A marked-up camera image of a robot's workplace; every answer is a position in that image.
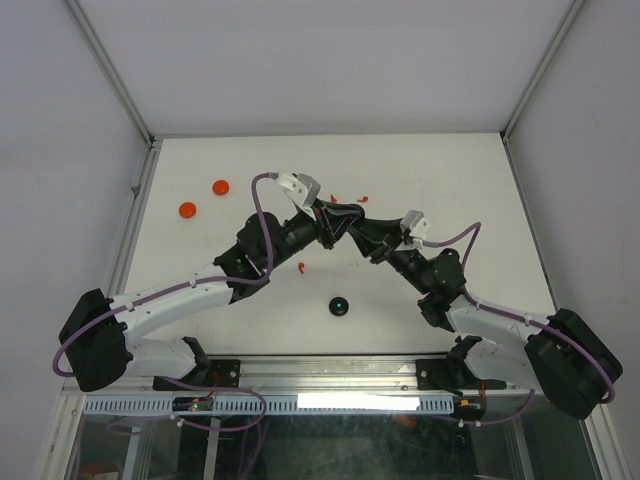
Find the black case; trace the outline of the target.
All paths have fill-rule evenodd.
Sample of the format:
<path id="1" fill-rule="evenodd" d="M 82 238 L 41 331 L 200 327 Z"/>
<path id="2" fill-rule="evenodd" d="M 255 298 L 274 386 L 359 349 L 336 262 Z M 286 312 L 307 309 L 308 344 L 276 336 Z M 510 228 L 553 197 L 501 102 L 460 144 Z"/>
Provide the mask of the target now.
<path id="1" fill-rule="evenodd" d="M 346 298 L 336 296 L 330 300 L 328 308 L 332 315 L 341 317 L 348 313 L 350 305 Z"/>

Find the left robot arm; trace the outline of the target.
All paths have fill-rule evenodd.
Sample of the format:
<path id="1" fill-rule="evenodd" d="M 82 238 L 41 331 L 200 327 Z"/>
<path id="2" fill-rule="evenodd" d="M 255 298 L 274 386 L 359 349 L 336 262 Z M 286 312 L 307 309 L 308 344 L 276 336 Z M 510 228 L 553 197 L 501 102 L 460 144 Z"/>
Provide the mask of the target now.
<path id="1" fill-rule="evenodd" d="M 82 294 L 59 333 L 61 347 L 54 357 L 67 358 L 66 374 L 84 393 L 124 377 L 168 377 L 188 388 L 201 387 L 210 360 L 198 340 L 154 340 L 150 333 L 249 298 L 268 284 L 276 267 L 314 242 L 333 248 L 364 217 L 355 204 L 322 200 L 284 222 L 257 210 L 228 250 L 174 283 L 111 298 L 100 289 Z"/>

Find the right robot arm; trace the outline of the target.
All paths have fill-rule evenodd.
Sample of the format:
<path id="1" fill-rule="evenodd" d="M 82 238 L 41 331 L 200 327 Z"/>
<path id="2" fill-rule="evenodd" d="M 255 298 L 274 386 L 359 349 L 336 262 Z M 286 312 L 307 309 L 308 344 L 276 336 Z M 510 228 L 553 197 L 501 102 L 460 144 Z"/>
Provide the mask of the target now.
<path id="1" fill-rule="evenodd" d="M 612 402 L 622 366 L 578 314 L 521 311 L 469 291 L 470 253 L 453 246 L 463 238 L 474 242 L 480 228 L 474 223 L 448 240 L 432 241 L 422 214 L 411 211 L 401 220 L 359 220 L 349 234 L 371 263 L 389 264 L 421 293 L 417 305 L 431 326 L 460 335 L 447 355 L 455 385 L 502 381 L 544 395 L 579 420 Z"/>

